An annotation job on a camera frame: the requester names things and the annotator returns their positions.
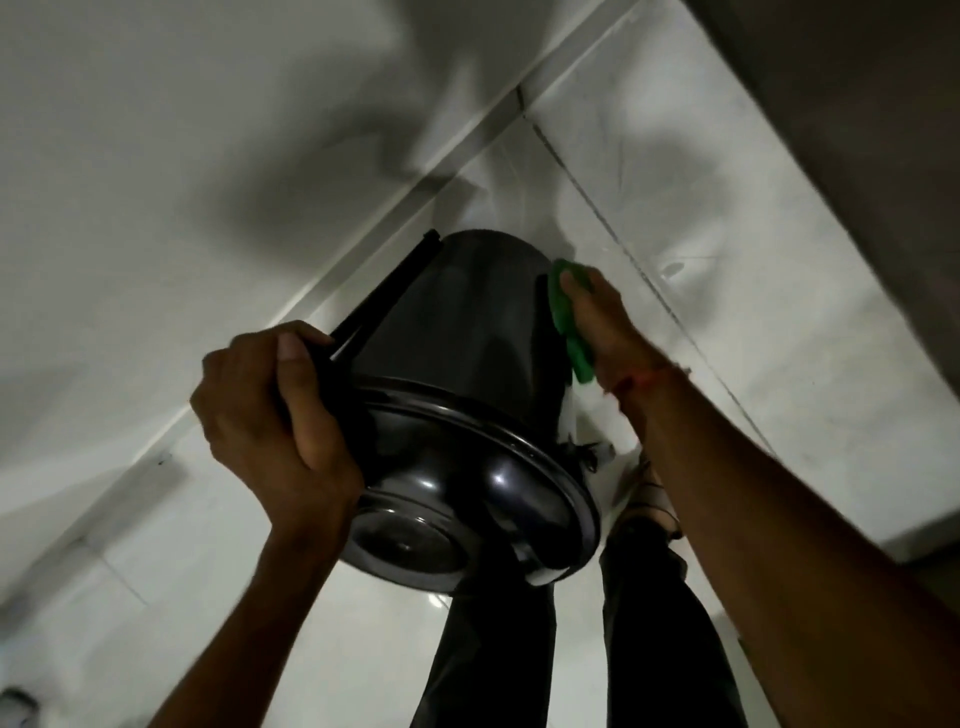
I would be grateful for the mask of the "person's left hand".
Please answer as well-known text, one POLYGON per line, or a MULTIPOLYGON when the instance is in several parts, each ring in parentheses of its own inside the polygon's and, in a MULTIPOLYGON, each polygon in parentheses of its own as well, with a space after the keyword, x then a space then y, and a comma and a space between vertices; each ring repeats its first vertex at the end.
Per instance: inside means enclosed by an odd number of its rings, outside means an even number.
POLYGON ((270 523, 323 494, 355 493, 359 500, 364 485, 337 420, 335 453, 328 458, 299 454, 278 385, 283 333, 297 334, 309 355, 308 346, 333 343, 305 321, 239 334, 202 359, 201 379, 190 397, 211 455, 253 493, 270 523))

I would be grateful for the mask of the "person's right hand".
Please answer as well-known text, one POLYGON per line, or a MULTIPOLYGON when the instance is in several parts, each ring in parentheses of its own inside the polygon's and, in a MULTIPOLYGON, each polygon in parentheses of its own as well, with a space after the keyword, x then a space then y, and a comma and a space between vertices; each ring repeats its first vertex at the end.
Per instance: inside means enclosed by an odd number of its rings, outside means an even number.
POLYGON ((595 379, 605 391, 617 370, 656 367, 673 361, 640 333, 619 291, 601 275, 595 302, 578 316, 576 324, 592 349, 595 379))

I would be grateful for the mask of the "green scrub sponge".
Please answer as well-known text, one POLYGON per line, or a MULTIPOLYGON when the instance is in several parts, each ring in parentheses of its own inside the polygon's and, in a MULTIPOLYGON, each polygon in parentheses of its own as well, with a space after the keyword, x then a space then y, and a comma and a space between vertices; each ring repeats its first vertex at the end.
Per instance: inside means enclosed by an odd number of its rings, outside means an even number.
POLYGON ((562 275, 566 271, 570 272, 583 290, 594 291, 585 266, 565 258, 557 258, 552 262, 547 276, 548 306, 554 328, 563 339, 574 378, 580 384, 589 384, 595 379, 594 353, 579 333, 573 304, 562 286, 562 275))

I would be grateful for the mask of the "black metal cooking pot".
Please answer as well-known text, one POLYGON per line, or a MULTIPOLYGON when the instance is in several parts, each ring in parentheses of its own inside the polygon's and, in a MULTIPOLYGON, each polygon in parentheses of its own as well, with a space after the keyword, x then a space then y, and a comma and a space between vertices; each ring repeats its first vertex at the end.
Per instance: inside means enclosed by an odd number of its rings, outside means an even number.
POLYGON ((423 592, 543 587, 589 563, 601 515, 551 260, 491 229, 430 229, 331 332, 305 343, 361 469, 341 560, 423 592))

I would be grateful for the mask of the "person's left forearm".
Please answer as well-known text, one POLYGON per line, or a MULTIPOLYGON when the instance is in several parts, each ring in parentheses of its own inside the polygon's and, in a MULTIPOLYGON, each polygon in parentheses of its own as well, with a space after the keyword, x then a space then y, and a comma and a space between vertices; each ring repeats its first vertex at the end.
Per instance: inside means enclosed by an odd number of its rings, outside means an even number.
POLYGON ((342 553, 358 494, 271 517, 246 589, 148 728, 261 728, 289 655, 342 553))

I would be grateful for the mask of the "person's right forearm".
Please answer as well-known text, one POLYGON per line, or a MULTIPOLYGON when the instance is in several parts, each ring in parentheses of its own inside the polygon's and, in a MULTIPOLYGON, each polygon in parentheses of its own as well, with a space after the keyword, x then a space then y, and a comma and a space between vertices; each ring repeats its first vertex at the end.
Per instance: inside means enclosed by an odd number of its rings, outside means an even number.
POLYGON ((618 399, 789 728, 960 728, 960 617, 688 380, 618 399))

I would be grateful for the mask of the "red thread wristband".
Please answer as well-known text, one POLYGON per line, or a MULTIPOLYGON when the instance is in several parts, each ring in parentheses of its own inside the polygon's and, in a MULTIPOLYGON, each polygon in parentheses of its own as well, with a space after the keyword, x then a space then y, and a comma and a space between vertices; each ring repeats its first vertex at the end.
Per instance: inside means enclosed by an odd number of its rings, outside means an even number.
POLYGON ((669 380, 677 378, 687 380, 690 374, 690 368, 675 362, 649 368, 622 368, 615 372, 610 383, 605 387, 605 393, 623 400, 638 393, 648 392, 669 380))

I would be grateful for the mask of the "person's dark trousers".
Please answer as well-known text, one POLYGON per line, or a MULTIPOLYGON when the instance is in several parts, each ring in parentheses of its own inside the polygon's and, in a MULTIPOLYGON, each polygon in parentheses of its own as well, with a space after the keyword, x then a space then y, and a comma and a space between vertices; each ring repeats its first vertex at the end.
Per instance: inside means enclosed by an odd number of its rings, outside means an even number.
MULTIPOLYGON (((748 728, 735 675, 665 527, 632 516, 601 554, 606 728, 748 728)), ((547 728, 552 586, 451 601, 410 728, 547 728)))

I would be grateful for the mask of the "person's strapped sandal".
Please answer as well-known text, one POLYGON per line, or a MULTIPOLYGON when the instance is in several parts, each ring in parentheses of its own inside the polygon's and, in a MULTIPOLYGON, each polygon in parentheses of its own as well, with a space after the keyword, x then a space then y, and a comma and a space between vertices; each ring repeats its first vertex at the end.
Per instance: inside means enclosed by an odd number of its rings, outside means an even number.
POLYGON ((617 512, 611 534, 636 519, 644 519, 659 526, 668 542, 685 537, 676 509, 646 451, 641 451, 636 464, 620 476, 614 505, 617 512))

